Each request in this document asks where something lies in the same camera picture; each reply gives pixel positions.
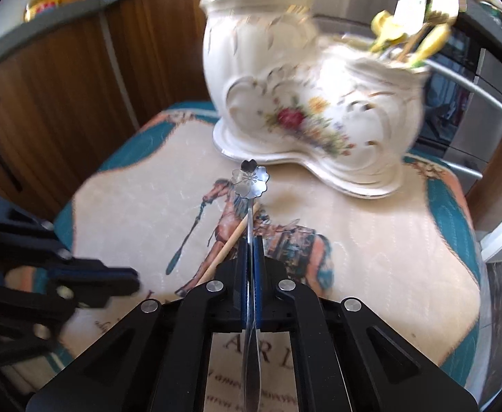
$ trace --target rider illustration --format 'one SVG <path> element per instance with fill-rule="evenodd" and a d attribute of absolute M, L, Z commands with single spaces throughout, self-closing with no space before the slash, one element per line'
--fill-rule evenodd
<path fill-rule="evenodd" d="M 185 296 L 197 285 L 247 213 L 247 200 L 236 195 L 230 180 L 219 179 L 213 184 L 212 190 L 203 196 L 200 212 L 190 233 L 201 219 L 203 208 L 222 196 L 226 196 L 226 203 L 214 231 L 215 243 L 198 267 L 194 277 L 175 291 L 178 296 Z M 326 237 L 318 234 L 315 229 L 297 225 L 297 222 L 298 220 L 294 220 L 285 226 L 273 225 L 269 215 L 264 210 L 260 210 L 255 218 L 255 234 L 263 236 L 265 255 L 284 263 L 290 278 L 307 284 L 318 296 L 326 297 L 333 286 L 330 242 Z M 178 261 L 182 247 L 190 233 L 184 239 L 179 251 L 171 259 L 168 274 Z"/>

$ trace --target oven handle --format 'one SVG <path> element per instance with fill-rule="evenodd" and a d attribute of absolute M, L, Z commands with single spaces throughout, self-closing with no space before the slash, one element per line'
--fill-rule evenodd
<path fill-rule="evenodd" d="M 463 77 L 462 75 L 456 73 L 453 70 L 450 70 L 449 68 L 446 68 L 444 65 L 440 65 L 439 63 L 434 62 L 431 59 L 425 59 L 423 60 L 427 65 L 432 67 L 436 72 L 442 74 L 443 76 L 446 76 L 448 79 L 451 79 L 453 82 L 456 82 L 462 86 L 464 86 L 467 90 L 470 90 L 474 93 L 477 93 L 481 97 L 483 97 L 485 100 L 487 100 L 490 104 L 492 104 L 495 108 L 498 108 L 500 111 L 502 111 L 502 103 L 499 102 L 496 98 L 494 98 L 491 94 L 489 94 L 486 90 L 483 88 L 480 88 L 478 85 L 476 85 L 474 82 L 469 81 L 466 77 Z"/>
<path fill-rule="evenodd" d="M 440 161 L 446 163 L 451 169 L 457 172 L 466 173 L 467 175 L 475 177 L 477 180 L 481 180 L 483 178 L 483 175 L 477 170 L 462 166 L 456 162 L 446 161 L 445 159 L 440 159 Z"/>

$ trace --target ceramic vase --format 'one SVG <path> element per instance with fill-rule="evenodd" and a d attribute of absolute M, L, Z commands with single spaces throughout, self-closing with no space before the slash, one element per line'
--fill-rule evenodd
<path fill-rule="evenodd" d="M 201 0 L 213 140 L 235 160 L 296 162 L 350 195 L 387 196 L 422 125 L 427 70 L 320 35 L 311 3 Z"/>

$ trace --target fabric tablecloth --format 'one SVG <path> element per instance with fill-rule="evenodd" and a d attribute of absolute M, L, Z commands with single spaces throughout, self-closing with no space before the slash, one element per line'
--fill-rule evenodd
<path fill-rule="evenodd" d="M 18 364 L 27 376 L 40 364 L 32 381 L 37 387 L 143 299 L 183 296 L 245 216 L 230 183 L 239 163 L 212 142 L 216 121 L 210 104 L 160 113 L 62 210 L 55 231 L 75 256 L 131 266 L 142 289 L 102 310 L 79 309 L 56 352 Z M 333 190 L 298 165 L 267 170 L 268 190 L 255 219 L 266 255 L 319 296 L 361 299 L 464 385 L 478 336 L 480 275 L 455 175 L 434 158 L 407 155 L 400 190 L 364 200 Z M 39 291 L 46 273 L 14 279 L 11 284 Z M 242 349 L 239 334 L 214 336 L 205 410 L 239 410 Z M 288 335 L 262 333 L 260 351 L 262 410 L 297 410 Z"/>

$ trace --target bamboo skewer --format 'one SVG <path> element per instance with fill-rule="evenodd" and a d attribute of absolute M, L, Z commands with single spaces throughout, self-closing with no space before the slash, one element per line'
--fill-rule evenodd
<path fill-rule="evenodd" d="M 255 203 L 253 205 L 253 216 L 255 216 L 256 212 L 258 211 L 260 206 L 260 203 Z M 236 242 L 238 241 L 239 237 L 245 231 L 247 228 L 247 215 L 245 218 L 239 223 L 238 227 L 234 230 L 230 238 L 226 241 L 224 244 L 223 248 L 220 250 L 219 254 L 217 254 L 217 257 L 213 260 L 211 265 L 207 268 L 205 273 L 201 276 L 199 282 L 197 285 L 200 285 L 201 283 L 207 282 L 209 279 L 213 277 L 213 274 L 215 273 L 216 267 L 219 266 L 219 263 L 224 261 L 230 250 L 234 247 Z"/>

